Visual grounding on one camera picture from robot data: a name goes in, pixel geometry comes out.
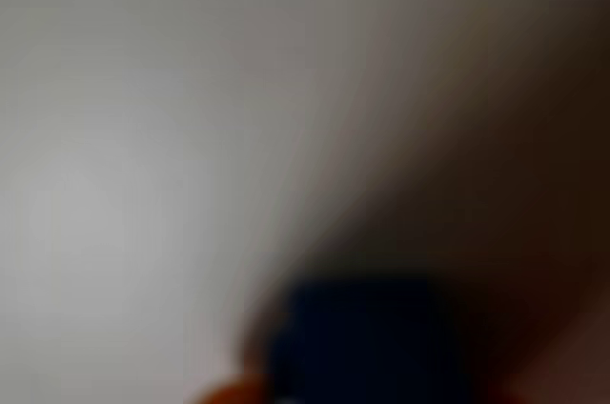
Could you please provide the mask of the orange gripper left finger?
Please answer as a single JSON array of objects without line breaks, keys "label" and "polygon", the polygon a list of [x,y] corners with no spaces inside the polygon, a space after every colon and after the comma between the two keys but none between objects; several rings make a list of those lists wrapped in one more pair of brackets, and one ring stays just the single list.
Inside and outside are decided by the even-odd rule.
[{"label": "orange gripper left finger", "polygon": [[263,404],[271,400],[271,381],[262,373],[245,372],[232,376],[197,397],[185,400],[192,404]]}]

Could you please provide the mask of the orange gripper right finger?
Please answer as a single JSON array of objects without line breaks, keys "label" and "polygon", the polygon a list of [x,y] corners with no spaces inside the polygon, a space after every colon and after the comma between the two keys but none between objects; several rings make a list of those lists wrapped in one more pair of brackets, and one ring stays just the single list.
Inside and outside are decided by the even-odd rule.
[{"label": "orange gripper right finger", "polygon": [[538,301],[501,326],[495,353],[497,403],[607,403],[609,300]]}]

